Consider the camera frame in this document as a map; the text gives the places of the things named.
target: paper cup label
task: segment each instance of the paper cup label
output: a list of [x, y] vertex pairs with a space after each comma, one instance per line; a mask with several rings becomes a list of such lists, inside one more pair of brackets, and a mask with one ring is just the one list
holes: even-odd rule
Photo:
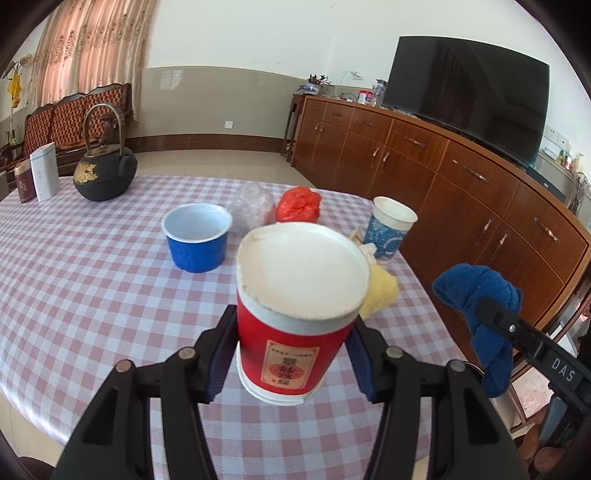
[[301, 348], [267, 340], [261, 381], [274, 387], [303, 388], [320, 347]]

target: television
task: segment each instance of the television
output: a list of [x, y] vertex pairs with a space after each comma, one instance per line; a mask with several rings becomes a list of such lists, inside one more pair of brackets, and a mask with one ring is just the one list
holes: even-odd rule
[[550, 67], [459, 38], [400, 37], [383, 105], [442, 124], [525, 167], [548, 109]]

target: red paper cup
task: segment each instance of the red paper cup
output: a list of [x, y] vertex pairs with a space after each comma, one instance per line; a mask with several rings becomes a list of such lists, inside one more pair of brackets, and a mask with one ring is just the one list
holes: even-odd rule
[[296, 405], [318, 389], [369, 287], [369, 264], [347, 237], [315, 223], [251, 231], [236, 256], [236, 361], [256, 398]]

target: cabinet door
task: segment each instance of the cabinet door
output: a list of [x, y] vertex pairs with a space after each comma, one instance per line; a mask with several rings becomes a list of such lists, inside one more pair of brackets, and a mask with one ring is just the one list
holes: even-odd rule
[[312, 173], [316, 186], [330, 190], [339, 165], [340, 154], [345, 145], [347, 130], [322, 122], [318, 130], [318, 140], [312, 162]]
[[354, 132], [348, 132], [333, 189], [360, 197], [367, 196], [374, 167], [383, 150], [383, 145]]
[[478, 261], [521, 289], [520, 316], [534, 325], [562, 291], [564, 283], [525, 238], [502, 222]]
[[375, 169], [368, 197], [390, 197], [418, 212], [434, 176], [433, 170], [386, 148]]
[[433, 282], [458, 263], [475, 264], [500, 223], [490, 208], [436, 175], [401, 252]]
[[305, 112], [301, 120], [301, 127], [295, 141], [294, 152], [294, 166], [297, 170], [303, 167], [302, 173], [306, 175], [312, 167], [314, 158], [314, 149], [316, 147], [316, 140], [318, 137], [318, 130], [320, 129], [321, 120], [315, 112]]

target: checkered tablecloth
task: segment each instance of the checkered tablecloth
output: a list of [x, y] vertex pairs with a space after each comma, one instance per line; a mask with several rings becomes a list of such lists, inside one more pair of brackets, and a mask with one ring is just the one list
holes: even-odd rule
[[[223, 265], [204, 274], [178, 270], [160, 220], [175, 206], [229, 206], [244, 182], [137, 177], [118, 199], [92, 203], [72, 180], [58, 195], [21, 205], [0, 202], [0, 387], [26, 418], [65, 444], [113, 364], [161, 362], [216, 324], [236, 302], [230, 232]], [[285, 185], [262, 184], [278, 200]], [[349, 234], [365, 226], [371, 203], [322, 191], [319, 222]], [[400, 254], [388, 266], [401, 296], [367, 323], [416, 358], [458, 357], [443, 322]], [[232, 362], [216, 401], [200, 407], [213, 463], [223, 479], [361, 478], [381, 406], [359, 392], [344, 347], [318, 393], [305, 405], [261, 403], [242, 387]], [[427, 403], [417, 457], [428, 452]], [[166, 478], [160, 406], [152, 408], [155, 474]]]

